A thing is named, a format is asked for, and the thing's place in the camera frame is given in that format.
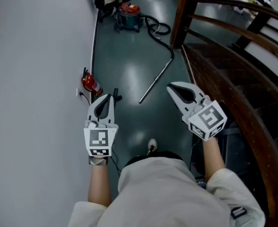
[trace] vacuum cleaner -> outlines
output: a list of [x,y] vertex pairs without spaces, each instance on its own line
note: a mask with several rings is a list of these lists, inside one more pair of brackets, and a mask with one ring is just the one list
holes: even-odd
[[[169,25],[165,23],[160,23],[156,18],[152,16],[142,14],[140,11],[140,7],[138,5],[131,4],[131,3],[123,3],[121,7],[119,7],[116,10],[116,12],[113,14],[112,17],[115,20],[115,24],[118,30],[123,30],[123,29],[134,30],[137,33],[139,33],[140,27],[142,26],[142,24],[145,24],[146,27],[148,28],[149,36],[151,36],[152,39],[155,40],[157,43],[167,48],[171,53],[171,58],[169,59],[169,61],[159,72],[159,74],[155,77],[153,83],[149,86],[147,91],[139,100],[139,103],[141,104],[144,98],[149,94],[153,86],[157,83],[159,78],[162,76],[162,74],[165,72],[167,67],[174,59],[174,52],[172,48],[166,43],[162,42],[160,38],[155,37],[155,35],[168,35],[171,32],[171,28]],[[160,31],[160,27],[166,27],[166,31]]]

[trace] watch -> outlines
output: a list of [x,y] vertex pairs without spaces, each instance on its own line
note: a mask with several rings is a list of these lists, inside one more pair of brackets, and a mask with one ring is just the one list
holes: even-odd
[[89,157],[89,164],[94,166],[105,166],[107,165],[107,157],[106,158],[95,158]]

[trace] white shirt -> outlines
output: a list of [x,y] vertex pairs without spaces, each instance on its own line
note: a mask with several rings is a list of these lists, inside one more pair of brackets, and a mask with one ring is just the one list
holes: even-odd
[[[217,171],[200,188],[181,160],[150,157],[125,167],[107,208],[75,204],[69,227],[263,227],[264,213],[238,176]],[[234,220],[231,209],[247,214]]]

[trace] black hose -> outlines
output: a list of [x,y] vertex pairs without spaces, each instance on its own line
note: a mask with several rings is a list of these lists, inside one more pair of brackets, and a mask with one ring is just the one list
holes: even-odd
[[[165,46],[171,53],[171,59],[173,60],[174,59],[174,52],[173,52],[173,49],[167,45],[166,43],[162,42],[161,40],[157,39],[151,31],[153,31],[156,35],[167,35],[171,32],[171,28],[169,25],[165,24],[165,23],[160,23],[156,18],[150,16],[150,15],[145,15],[145,14],[140,14],[140,17],[144,18],[145,20],[145,23],[147,25],[147,28],[148,28],[148,34],[149,36],[152,37],[153,40],[155,40],[156,42],[158,42],[159,44]],[[148,24],[148,18],[153,20],[154,23],[153,24]],[[167,28],[167,31],[165,32],[160,32],[160,31],[156,31],[153,26],[156,26],[156,25],[160,25],[160,26],[164,26]]]

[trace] black and white marker cube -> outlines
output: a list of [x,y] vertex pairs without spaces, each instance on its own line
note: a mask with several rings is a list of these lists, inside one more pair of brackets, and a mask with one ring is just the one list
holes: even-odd
[[91,157],[110,157],[117,128],[85,128],[86,148]]
[[218,134],[225,126],[227,116],[217,101],[204,107],[201,111],[187,119],[189,130],[203,140]]

